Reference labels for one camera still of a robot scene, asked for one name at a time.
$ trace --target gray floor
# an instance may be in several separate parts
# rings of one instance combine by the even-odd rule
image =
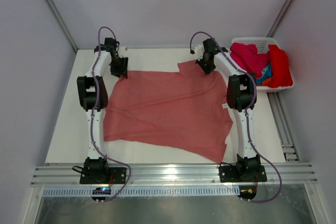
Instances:
[[[277,189],[259,185],[256,199],[270,198]],[[43,198],[35,224],[316,223],[304,185],[284,185],[281,195],[265,204],[246,203],[236,196],[123,198],[103,205],[90,202],[89,198]]]

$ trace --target pink cloth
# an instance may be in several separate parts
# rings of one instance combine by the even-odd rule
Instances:
[[[104,118],[104,140],[124,139],[180,148],[217,163],[232,126],[226,84],[206,76],[195,61],[179,72],[128,71],[113,88]]]
[[[233,43],[230,47],[232,59],[247,72],[256,74],[257,79],[263,75],[263,69],[269,64],[269,54],[258,54],[256,45]]]

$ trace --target white laundry basket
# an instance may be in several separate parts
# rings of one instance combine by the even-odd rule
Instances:
[[[250,45],[254,44],[256,45],[258,49],[258,54],[265,54],[268,52],[268,45],[277,45],[279,48],[279,44],[276,39],[274,38],[268,38],[268,37],[243,37],[243,38],[234,38],[232,40],[232,44],[234,42],[242,43],[244,45]],[[270,88],[270,87],[264,87],[264,86],[257,86],[257,90],[261,92],[278,92],[283,89],[290,89],[294,87],[294,80],[292,86],[287,87],[277,87],[277,88]]]

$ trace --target white wall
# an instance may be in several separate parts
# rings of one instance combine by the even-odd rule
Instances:
[[[123,45],[187,46],[207,31],[221,44],[264,36],[285,0],[54,0],[80,49],[97,45],[97,28],[111,27]],[[202,42],[197,36],[194,42]]]
[[[0,0],[0,218],[18,223],[75,53],[44,0]]]
[[[336,0],[295,0],[275,38],[296,80],[281,93],[304,161],[336,209]]]

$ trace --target blue cloth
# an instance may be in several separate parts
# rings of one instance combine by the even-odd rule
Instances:
[[[265,81],[267,78],[270,78],[272,76],[272,69],[271,69],[271,63],[269,63],[263,70],[262,70],[262,77],[256,80],[257,85],[261,85],[263,81]]]

